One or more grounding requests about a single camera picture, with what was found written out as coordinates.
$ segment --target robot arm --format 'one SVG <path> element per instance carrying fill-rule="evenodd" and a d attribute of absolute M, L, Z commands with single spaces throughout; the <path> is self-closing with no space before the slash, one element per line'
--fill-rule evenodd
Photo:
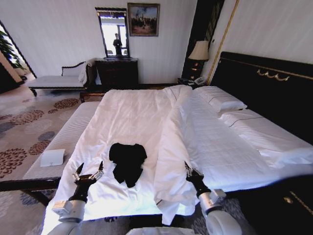
<path fill-rule="evenodd" d="M 101 162 L 98 171 L 91 175 L 81 175 L 84 163 L 77 168 L 73 174 L 77 188 L 73 196 L 68 201 L 57 202 L 52 210 L 57 213 L 62 223 L 56 226 L 49 235 L 80 235 L 79 224 L 84 218 L 85 204 L 89 187 L 96 183 L 103 175 L 103 162 Z"/>
<path fill-rule="evenodd" d="M 203 183 L 204 175 L 196 169 L 191 169 L 185 162 L 187 169 L 186 180 L 191 182 L 200 200 L 206 228 L 211 235 L 241 235 L 242 230 L 237 221 L 228 213 L 221 211 L 220 203 L 226 197 L 223 190 L 210 190 Z"/>

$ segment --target bed bench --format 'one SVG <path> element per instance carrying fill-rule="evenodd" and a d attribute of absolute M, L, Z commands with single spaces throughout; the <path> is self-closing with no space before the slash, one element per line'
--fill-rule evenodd
<path fill-rule="evenodd" d="M 58 187 L 63 169 L 98 104 L 99 102 L 81 104 L 46 148 L 46 150 L 65 149 L 62 165 L 40 167 L 41 157 L 39 156 L 22 180 L 0 182 L 0 191 L 21 190 L 47 206 L 50 200 L 40 190 L 56 189 Z"/>

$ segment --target framed painting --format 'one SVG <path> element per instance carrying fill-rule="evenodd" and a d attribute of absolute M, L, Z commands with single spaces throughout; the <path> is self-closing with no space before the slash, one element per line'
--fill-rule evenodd
<path fill-rule="evenodd" d="M 158 36 L 160 4 L 128 3 L 130 36 Z"/>

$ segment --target chaise lounge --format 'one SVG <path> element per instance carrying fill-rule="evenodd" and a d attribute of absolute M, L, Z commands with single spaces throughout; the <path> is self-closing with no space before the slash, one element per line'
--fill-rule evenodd
<path fill-rule="evenodd" d="M 96 66 L 93 60 L 75 66 L 62 67 L 61 76 L 43 76 L 29 81 L 26 85 L 37 96 L 36 89 L 45 90 L 86 90 L 95 83 Z"/>

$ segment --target floor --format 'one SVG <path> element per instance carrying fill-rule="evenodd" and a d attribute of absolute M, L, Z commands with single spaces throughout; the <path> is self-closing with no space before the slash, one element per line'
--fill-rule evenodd
<path fill-rule="evenodd" d="M 79 105 L 77 91 L 39 90 L 38 96 L 34 97 L 22 85 L 0 94 L 0 181 L 21 179 Z M 45 194 L 53 196 L 53 192 L 49 190 Z M 238 200 L 226 200 L 224 210 L 237 219 L 243 234 L 256 234 L 242 214 Z M 39 235 L 44 212 L 42 204 L 23 192 L 0 192 L 1 234 Z M 82 230 L 83 234 L 89 235 L 124 235 L 137 219 L 119 217 L 113 221 L 107 218 L 86 221 Z M 177 226 L 192 228 L 202 235 L 207 234 L 199 206 L 192 216 L 180 217 Z"/>

